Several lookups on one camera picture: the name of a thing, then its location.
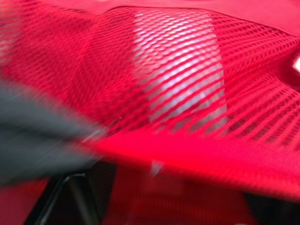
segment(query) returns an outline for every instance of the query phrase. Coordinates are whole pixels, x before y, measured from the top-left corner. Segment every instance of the red bag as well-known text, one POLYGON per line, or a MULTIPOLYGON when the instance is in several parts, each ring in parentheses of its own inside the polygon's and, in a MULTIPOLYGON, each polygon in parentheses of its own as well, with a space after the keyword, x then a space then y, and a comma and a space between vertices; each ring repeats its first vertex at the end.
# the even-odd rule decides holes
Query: red bag
POLYGON ((105 225, 251 225, 242 191, 300 200, 298 0, 5 9, 1 76, 110 127, 91 143, 118 165, 105 225))

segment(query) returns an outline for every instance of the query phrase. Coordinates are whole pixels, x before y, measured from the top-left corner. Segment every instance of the black object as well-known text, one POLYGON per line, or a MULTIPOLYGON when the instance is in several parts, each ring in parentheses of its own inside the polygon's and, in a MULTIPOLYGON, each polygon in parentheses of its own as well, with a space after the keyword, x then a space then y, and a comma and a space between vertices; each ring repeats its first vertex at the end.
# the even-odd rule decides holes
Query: black object
POLYGON ((98 225, 105 217, 115 165, 98 162, 85 172, 52 178, 24 225, 98 225))
POLYGON ((0 83, 0 186, 24 180, 83 170, 96 161, 66 145, 89 136, 87 123, 66 119, 65 108, 56 113, 31 98, 22 87, 0 83))
POLYGON ((254 194, 245 196, 259 225, 300 224, 299 204, 254 194))

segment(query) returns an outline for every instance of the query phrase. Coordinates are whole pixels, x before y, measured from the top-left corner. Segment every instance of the black fabric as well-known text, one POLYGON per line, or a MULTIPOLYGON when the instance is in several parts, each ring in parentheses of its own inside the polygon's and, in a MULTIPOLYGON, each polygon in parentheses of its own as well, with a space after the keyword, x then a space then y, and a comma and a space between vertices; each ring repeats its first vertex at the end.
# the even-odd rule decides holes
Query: black fabric
POLYGON ((95 158, 66 143, 94 130, 67 120, 68 110, 53 113, 23 93, 0 84, 0 186, 90 167, 95 158))

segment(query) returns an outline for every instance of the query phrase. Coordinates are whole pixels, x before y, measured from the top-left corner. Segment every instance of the mesh netting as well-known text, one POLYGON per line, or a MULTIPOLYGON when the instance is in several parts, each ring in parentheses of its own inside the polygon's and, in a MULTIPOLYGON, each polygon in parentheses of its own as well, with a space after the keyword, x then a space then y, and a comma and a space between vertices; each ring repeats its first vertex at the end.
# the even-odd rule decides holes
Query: mesh netting
POLYGON ((144 128, 300 148, 299 37, 201 9, 119 7, 95 16, 15 3, 2 13, 2 78, 110 134, 144 128))

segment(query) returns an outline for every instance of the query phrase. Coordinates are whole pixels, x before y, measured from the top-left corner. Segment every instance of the mesh panel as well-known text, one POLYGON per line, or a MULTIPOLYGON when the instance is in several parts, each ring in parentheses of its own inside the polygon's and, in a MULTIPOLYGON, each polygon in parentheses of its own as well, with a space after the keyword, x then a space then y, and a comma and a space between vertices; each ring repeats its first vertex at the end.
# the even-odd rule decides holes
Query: mesh panel
POLYGON ((1 13, 1 76, 111 134, 144 128, 300 147, 299 37, 200 9, 95 16, 20 0, 1 13))

